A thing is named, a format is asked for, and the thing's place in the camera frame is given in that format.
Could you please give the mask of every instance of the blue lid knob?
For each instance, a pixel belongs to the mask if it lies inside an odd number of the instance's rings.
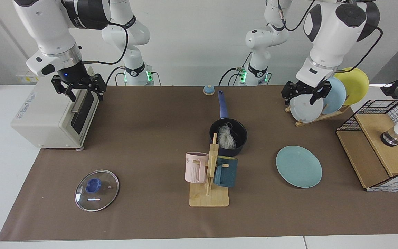
[[[99,189],[101,189],[101,180],[98,178],[90,179],[87,183],[87,187],[85,187],[85,191],[91,194],[98,192]]]

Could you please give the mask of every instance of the white fluffy item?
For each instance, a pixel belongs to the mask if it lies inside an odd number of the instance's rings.
[[[236,142],[231,135],[231,128],[228,126],[228,123],[218,128],[218,144],[224,149],[236,148]]]

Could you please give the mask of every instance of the label on toaster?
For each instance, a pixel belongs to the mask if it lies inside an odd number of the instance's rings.
[[[29,109],[29,106],[32,103],[32,101],[36,98],[37,94],[38,94],[37,92],[30,93],[30,95],[28,96],[26,101],[24,101],[24,104],[22,105],[21,109],[19,110],[19,112],[15,116],[15,119],[18,119],[18,120],[22,119],[24,114],[27,112],[27,109]]]

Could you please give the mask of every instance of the wooden box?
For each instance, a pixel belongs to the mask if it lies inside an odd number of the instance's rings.
[[[395,123],[398,100],[371,100],[336,131],[366,191],[398,191],[398,145],[380,140]]]

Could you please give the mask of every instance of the mug rack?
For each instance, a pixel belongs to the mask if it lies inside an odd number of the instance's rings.
[[[216,207],[229,205],[228,188],[213,183],[219,152],[217,136],[218,134],[213,134],[213,142],[210,144],[205,183],[190,183],[190,206]]]

